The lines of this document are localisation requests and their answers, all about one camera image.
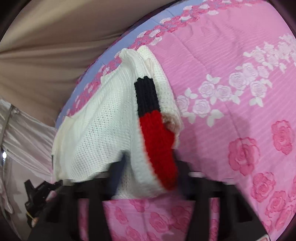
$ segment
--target red knitted stripe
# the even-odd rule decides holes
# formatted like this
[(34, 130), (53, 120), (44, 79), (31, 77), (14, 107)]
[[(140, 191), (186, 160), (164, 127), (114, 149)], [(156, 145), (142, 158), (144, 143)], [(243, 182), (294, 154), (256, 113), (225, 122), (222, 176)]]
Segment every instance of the red knitted stripe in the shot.
[(174, 133), (166, 129), (158, 110), (146, 113), (139, 119), (146, 151), (154, 172), (163, 187), (172, 190), (177, 180), (177, 167), (172, 150)]

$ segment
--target tent pole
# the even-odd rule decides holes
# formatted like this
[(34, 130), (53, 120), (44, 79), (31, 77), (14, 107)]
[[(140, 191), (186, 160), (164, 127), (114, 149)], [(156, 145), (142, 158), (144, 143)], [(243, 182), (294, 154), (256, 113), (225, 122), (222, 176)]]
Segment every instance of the tent pole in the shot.
[(10, 115), (11, 115), (11, 112), (12, 112), (13, 108), (14, 108), (14, 106), (10, 105), (10, 108), (6, 112), (6, 115), (5, 115), (5, 118), (4, 118), (4, 123), (3, 123), (2, 130), (1, 130), (1, 133), (0, 133), (0, 147), (1, 148), (2, 148), (2, 143), (3, 143), (3, 139), (4, 139), (4, 133), (5, 133), (5, 130), (6, 130), (6, 127), (7, 127), (7, 124), (8, 124), (8, 121), (9, 121), (9, 118), (10, 118)]

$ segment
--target pink quilt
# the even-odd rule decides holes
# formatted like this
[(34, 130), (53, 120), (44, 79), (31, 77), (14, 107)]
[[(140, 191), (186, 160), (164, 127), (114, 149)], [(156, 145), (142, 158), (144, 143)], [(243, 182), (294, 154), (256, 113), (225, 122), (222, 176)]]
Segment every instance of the pink quilt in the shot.
[[(275, 241), (296, 212), (296, 40), (284, 20), (264, 1), (208, 0), (138, 38), (161, 63), (182, 113), (182, 160), (209, 178), (233, 178)], [(86, 209), (81, 200), (84, 240)], [(215, 241), (218, 199), (211, 209)], [(182, 241), (192, 202), (170, 193), (106, 202), (105, 211), (113, 241)]]

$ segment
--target black knitted stripe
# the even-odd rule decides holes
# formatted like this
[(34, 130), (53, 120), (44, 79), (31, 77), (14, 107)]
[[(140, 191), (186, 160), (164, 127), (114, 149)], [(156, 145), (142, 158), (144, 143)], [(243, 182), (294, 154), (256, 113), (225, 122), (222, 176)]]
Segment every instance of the black knitted stripe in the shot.
[(143, 79), (138, 78), (137, 82), (135, 82), (135, 90), (139, 117), (144, 116), (146, 113), (151, 113), (154, 110), (160, 112), (153, 79), (150, 79), (147, 76), (144, 76)]

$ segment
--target white rose print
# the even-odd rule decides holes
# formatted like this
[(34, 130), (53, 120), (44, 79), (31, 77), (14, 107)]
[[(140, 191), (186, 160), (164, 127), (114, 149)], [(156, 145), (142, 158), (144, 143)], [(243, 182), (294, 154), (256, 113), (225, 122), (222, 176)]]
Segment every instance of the white rose print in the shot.
[(183, 8), (183, 10), (191, 10), (191, 9), (192, 9), (192, 5), (185, 6), (185, 7)]
[(228, 101), (231, 99), (231, 96), (232, 96), (231, 88), (225, 85), (218, 85), (215, 91), (215, 96), (220, 101), (223, 101), (223, 102)]
[(264, 98), (266, 95), (267, 87), (260, 81), (254, 81), (250, 84), (251, 93), (255, 97)]
[(146, 32), (147, 32), (147, 31), (144, 31), (144, 32), (139, 33), (139, 35), (137, 36), (137, 38), (144, 37), (144, 34), (145, 34)]
[(189, 99), (186, 96), (179, 95), (177, 97), (176, 104), (181, 113), (186, 112), (189, 106)]
[(195, 101), (192, 111), (198, 114), (199, 117), (204, 118), (211, 111), (211, 107), (206, 99), (198, 99)]
[(262, 63), (265, 61), (264, 54), (265, 54), (265, 51), (261, 50), (258, 46), (256, 46), (256, 49), (254, 49), (251, 53), (244, 52), (243, 56), (246, 56), (249, 58), (253, 57), (257, 62)]
[(260, 81), (254, 81), (250, 84), (251, 93), (255, 97), (250, 100), (250, 105), (259, 105), (260, 107), (263, 107), (263, 101), (262, 98), (265, 97), (267, 87)]
[(176, 104), (181, 112), (181, 115), (183, 117), (187, 117), (189, 123), (193, 124), (195, 122), (195, 114), (194, 113), (189, 113), (188, 112), (188, 106), (190, 104), (190, 99), (196, 99), (197, 94), (194, 94), (191, 92), (190, 88), (187, 88), (185, 90), (185, 96), (179, 95), (176, 99)]
[(176, 100), (176, 104), (181, 113), (184, 113), (188, 110), (189, 99), (196, 99), (198, 96), (197, 94), (192, 93), (190, 88), (187, 88), (184, 94), (185, 96), (179, 95)]
[(267, 69), (264, 66), (258, 66), (257, 67), (258, 73), (262, 78), (268, 78), (269, 76), (269, 72), (267, 71)]
[(242, 72), (236, 72), (229, 76), (229, 84), (237, 90), (243, 91), (249, 84), (249, 81)]
[(153, 38), (156, 34), (158, 34), (160, 32), (159, 29), (153, 30), (150, 34), (149, 37)]
[(208, 9), (210, 6), (208, 4), (200, 5), (200, 9)]
[(171, 18), (164, 18), (160, 21), (161, 24), (164, 24), (166, 21), (170, 21)]
[(204, 98), (211, 97), (215, 92), (215, 86), (209, 81), (204, 81), (198, 91)]
[(264, 42), (264, 51), (268, 54), (274, 54), (274, 46), (267, 42)]
[(163, 38), (160, 36), (160, 37), (156, 37), (151, 43), (150, 45), (156, 45), (158, 42), (160, 42)]
[[(243, 55), (251, 58), (253, 62), (246, 62), (242, 66), (235, 67), (236, 71), (228, 77), (229, 85), (218, 84), (221, 80), (220, 77), (212, 77), (207, 74), (206, 81), (202, 82), (198, 88), (203, 99), (196, 99), (197, 94), (193, 94), (189, 88), (185, 91), (184, 96), (178, 96), (176, 102), (182, 116), (188, 118), (191, 124), (196, 121), (197, 116), (206, 118), (207, 125), (212, 127), (216, 119), (224, 116), (221, 111), (213, 108), (217, 100), (240, 104), (239, 96), (247, 88), (250, 88), (253, 95), (249, 105), (263, 107), (263, 99), (267, 90), (273, 87), (272, 82), (268, 79), (271, 72), (278, 67), (285, 73), (288, 65), (283, 63), (283, 60), (290, 62), (292, 59), (296, 66), (296, 39), (289, 34), (279, 38), (285, 42), (279, 41), (276, 48), (274, 45), (264, 42), (261, 48), (257, 46), (250, 52), (244, 52)], [(196, 99), (194, 103), (191, 103), (192, 106), (190, 105), (191, 99)]]
[(291, 52), (290, 46), (286, 42), (279, 42), (278, 48), (283, 55), (287, 55)]
[(270, 63), (271, 65), (274, 65), (276, 67), (279, 66), (279, 58), (277, 57), (277, 55), (273, 55), (273, 54), (268, 54), (267, 55), (267, 61), (268, 63)]
[(249, 81), (254, 81), (258, 77), (258, 72), (251, 63), (245, 63), (242, 65), (243, 74)]

